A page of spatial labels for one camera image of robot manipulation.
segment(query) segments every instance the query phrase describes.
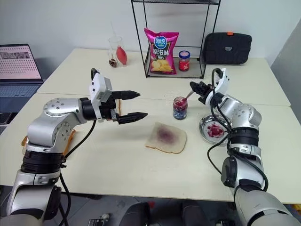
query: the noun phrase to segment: glass jar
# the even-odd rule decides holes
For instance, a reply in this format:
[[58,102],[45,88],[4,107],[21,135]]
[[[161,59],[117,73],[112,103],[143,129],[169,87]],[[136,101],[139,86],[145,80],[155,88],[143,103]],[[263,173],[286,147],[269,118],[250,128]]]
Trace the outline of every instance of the glass jar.
[[179,52],[179,70],[186,72],[189,70],[190,52],[183,50]]
[[184,97],[176,97],[173,102],[174,118],[182,120],[186,118],[188,103]]

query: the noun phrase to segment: black carrying case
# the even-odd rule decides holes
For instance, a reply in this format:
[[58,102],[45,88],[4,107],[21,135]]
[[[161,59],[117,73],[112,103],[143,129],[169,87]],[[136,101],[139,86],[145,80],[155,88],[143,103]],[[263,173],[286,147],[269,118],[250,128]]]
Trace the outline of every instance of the black carrying case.
[[233,32],[217,32],[206,36],[204,56],[207,64],[239,65],[248,60],[252,37]]

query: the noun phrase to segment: pink chip bag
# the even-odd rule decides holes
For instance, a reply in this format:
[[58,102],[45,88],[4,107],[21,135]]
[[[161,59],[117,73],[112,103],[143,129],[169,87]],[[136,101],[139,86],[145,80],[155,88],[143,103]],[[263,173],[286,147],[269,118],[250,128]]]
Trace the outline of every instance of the pink chip bag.
[[155,33],[146,28],[144,32],[150,42],[150,71],[160,74],[177,75],[174,67],[173,49],[179,33]]

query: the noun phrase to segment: small plate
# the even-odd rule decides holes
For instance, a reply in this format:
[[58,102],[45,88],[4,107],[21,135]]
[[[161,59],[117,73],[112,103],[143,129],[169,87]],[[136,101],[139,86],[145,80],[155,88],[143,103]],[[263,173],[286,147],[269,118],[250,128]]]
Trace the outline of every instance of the small plate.
[[[227,126],[227,122],[220,117],[216,116],[224,125]],[[225,136],[227,136],[226,129],[217,122],[212,115],[209,115],[205,118],[202,118],[199,122],[199,130],[203,136],[203,138],[211,144],[219,143]],[[221,145],[226,145],[228,139],[226,139]]]

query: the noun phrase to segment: robotic arm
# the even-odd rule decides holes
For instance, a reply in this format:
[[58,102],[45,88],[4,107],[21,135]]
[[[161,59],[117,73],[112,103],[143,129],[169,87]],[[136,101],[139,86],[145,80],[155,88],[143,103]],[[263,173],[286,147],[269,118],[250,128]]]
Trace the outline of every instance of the robotic arm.
[[140,94],[133,91],[112,91],[109,79],[92,69],[94,76],[88,98],[56,98],[47,102],[43,113],[28,128],[28,142],[21,169],[7,205],[8,217],[1,225],[41,225],[52,219],[58,211],[61,188],[58,181],[63,151],[72,129],[87,121],[117,121],[119,124],[134,122],[147,113],[116,113],[116,99],[133,99]]
[[229,77],[226,69],[215,69],[213,84],[191,82],[199,101],[213,107],[231,123],[228,154],[222,166],[221,181],[230,187],[240,220],[244,226],[300,226],[285,206],[266,192],[268,180],[263,173],[261,149],[258,146],[260,113],[251,105],[225,95]]

